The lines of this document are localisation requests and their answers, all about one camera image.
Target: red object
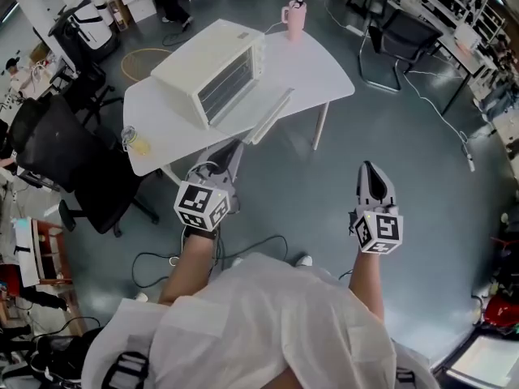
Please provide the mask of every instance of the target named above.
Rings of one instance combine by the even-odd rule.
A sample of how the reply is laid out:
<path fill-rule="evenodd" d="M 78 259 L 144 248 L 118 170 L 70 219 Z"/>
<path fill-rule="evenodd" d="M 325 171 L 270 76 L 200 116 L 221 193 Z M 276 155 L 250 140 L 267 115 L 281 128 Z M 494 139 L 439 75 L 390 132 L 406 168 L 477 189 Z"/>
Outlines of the red object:
<path fill-rule="evenodd" d="M 19 296 L 18 265 L 0 265 L 0 281 L 7 284 L 7 293 L 11 296 Z"/>
<path fill-rule="evenodd" d="M 495 295 L 488 302 L 483 315 L 485 322 L 497 327 L 511 327 L 519 323 L 519 305 Z"/>

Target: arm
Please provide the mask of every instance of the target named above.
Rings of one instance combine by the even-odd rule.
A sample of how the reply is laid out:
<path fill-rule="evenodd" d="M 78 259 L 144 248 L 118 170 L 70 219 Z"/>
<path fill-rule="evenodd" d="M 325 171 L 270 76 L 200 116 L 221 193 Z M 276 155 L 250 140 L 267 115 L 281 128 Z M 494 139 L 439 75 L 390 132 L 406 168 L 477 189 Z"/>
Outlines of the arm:
<path fill-rule="evenodd" d="M 0 160 L 0 167 L 7 167 L 8 165 L 12 165 L 15 161 L 11 158 L 8 159 L 1 159 Z"/>
<path fill-rule="evenodd" d="M 351 274 L 350 290 L 370 312 L 384 321 L 379 258 L 377 254 L 358 252 Z"/>
<path fill-rule="evenodd" d="M 169 276 L 159 297 L 159 304 L 171 306 L 185 295 L 193 295 L 208 284 L 214 241 L 195 234 L 189 236 L 177 266 Z"/>

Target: white sneaker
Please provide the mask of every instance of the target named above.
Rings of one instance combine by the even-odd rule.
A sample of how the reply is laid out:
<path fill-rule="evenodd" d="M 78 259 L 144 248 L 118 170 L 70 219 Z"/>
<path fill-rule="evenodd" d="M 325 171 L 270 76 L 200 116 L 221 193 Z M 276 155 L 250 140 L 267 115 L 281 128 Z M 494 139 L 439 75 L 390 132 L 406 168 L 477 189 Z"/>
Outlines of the white sneaker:
<path fill-rule="evenodd" d="M 145 293 L 137 293 L 133 299 L 136 301 L 148 302 L 148 296 Z"/>
<path fill-rule="evenodd" d="M 231 264 L 231 268 L 237 267 L 240 263 L 243 262 L 243 258 L 240 258 L 239 256 L 237 258 L 234 258 L 233 263 Z"/>
<path fill-rule="evenodd" d="M 187 28 L 189 28 L 189 26 L 191 25 L 191 22 L 193 21 L 193 16 L 189 16 L 187 18 L 187 20 L 182 23 L 182 31 L 186 30 Z"/>
<path fill-rule="evenodd" d="M 311 267 L 314 264 L 314 260 L 310 255 L 305 255 L 301 257 L 296 263 L 296 267 Z"/>
<path fill-rule="evenodd" d="M 481 102 L 479 102 L 475 98 L 472 99 L 472 102 L 474 102 L 474 105 L 476 105 L 477 109 L 479 109 L 481 112 L 483 112 L 483 110 L 481 109 Z"/>

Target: pink tumbler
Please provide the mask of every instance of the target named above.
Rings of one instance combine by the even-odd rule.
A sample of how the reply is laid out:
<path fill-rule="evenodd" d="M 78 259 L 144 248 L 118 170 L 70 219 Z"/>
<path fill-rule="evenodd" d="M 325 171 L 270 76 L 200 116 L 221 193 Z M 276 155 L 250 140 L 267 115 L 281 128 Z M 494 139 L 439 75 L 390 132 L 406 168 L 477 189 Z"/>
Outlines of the pink tumbler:
<path fill-rule="evenodd" d="M 303 0 L 292 0 L 288 7 L 281 9 L 281 22 L 289 25 L 289 40 L 298 41 L 305 27 L 307 4 Z"/>

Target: cardboard box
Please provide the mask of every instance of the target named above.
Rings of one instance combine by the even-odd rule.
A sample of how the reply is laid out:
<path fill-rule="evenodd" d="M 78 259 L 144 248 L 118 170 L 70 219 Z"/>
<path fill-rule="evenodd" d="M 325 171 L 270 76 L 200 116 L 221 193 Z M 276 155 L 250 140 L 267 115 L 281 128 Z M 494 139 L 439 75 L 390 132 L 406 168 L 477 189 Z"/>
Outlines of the cardboard box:
<path fill-rule="evenodd" d="M 39 61 L 43 61 L 45 58 L 47 58 L 49 52 L 49 46 L 47 46 L 44 42 L 40 42 L 31 52 L 29 57 L 33 63 L 38 63 Z"/>
<path fill-rule="evenodd" d="M 128 29 L 131 23 L 131 14 L 128 8 L 122 3 L 122 0 L 109 0 L 108 7 L 114 16 L 119 31 Z"/>

